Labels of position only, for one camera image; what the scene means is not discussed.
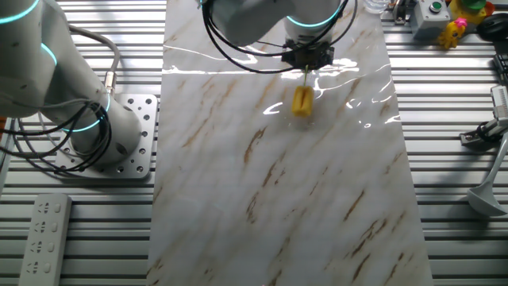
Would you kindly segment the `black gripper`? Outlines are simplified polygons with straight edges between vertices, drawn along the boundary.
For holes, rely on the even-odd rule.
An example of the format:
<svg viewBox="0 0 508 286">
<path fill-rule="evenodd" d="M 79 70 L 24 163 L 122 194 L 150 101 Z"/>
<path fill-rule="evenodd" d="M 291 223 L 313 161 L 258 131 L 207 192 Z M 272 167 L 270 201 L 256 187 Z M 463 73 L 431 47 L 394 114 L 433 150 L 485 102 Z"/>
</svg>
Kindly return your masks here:
<svg viewBox="0 0 508 286">
<path fill-rule="evenodd" d="M 305 43 L 298 43 L 294 40 L 286 40 L 284 48 L 297 49 L 305 46 Z M 313 61 L 308 64 L 308 70 L 319 70 L 327 65 L 333 64 L 335 49 L 328 41 L 320 41 L 307 48 L 301 48 L 297 52 L 289 52 L 282 56 L 282 62 L 287 64 L 292 70 L 305 70 L 306 65 L 299 61 Z"/>
</svg>

